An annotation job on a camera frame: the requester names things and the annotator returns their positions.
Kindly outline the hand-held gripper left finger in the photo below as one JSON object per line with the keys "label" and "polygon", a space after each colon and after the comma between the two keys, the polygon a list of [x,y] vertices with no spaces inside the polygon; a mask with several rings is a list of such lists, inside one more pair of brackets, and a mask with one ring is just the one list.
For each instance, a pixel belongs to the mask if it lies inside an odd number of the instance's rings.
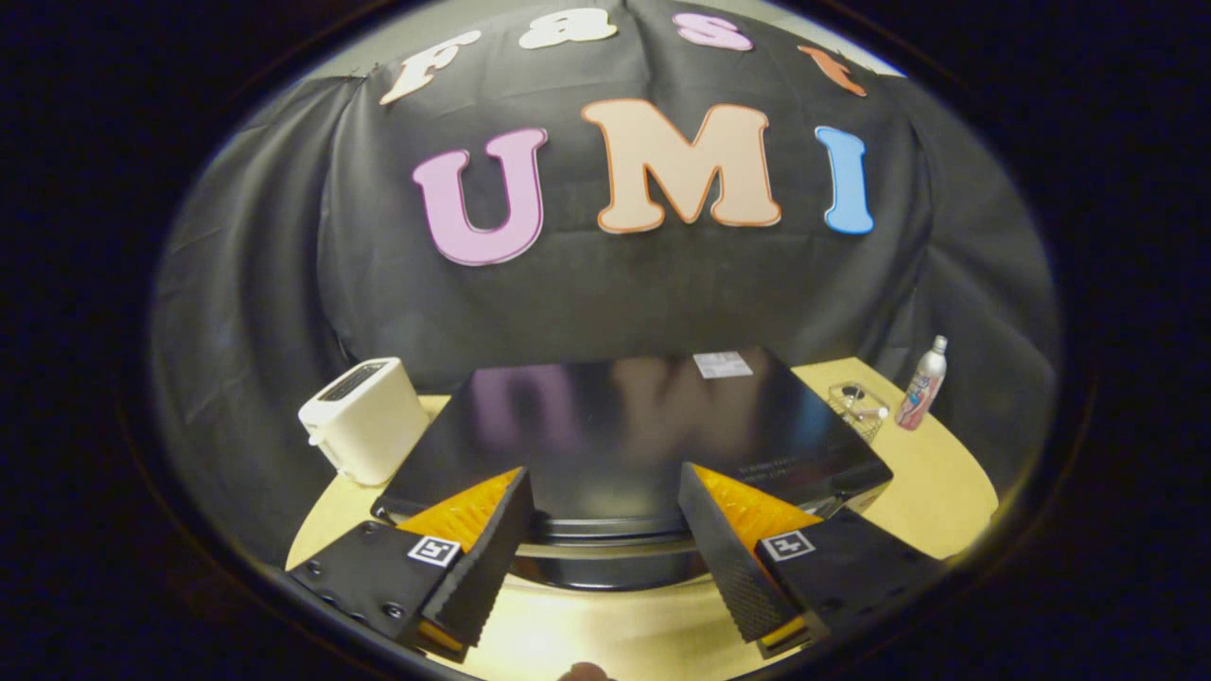
{"label": "hand-held gripper left finger", "polygon": [[404,522],[361,521],[287,573],[366,630],[463,662],[530,531],[529,477],[513,468]]}

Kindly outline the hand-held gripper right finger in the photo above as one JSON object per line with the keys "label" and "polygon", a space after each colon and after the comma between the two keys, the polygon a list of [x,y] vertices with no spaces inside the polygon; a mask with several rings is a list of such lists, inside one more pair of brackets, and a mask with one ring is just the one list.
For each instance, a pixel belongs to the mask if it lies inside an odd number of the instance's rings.
{"label": "hand-held gripper right finger", "polygon": [[696,463],[682,465],[677,500],[740,637],[765,658],[857,637],[945,574],[851,509],[804,513]]}

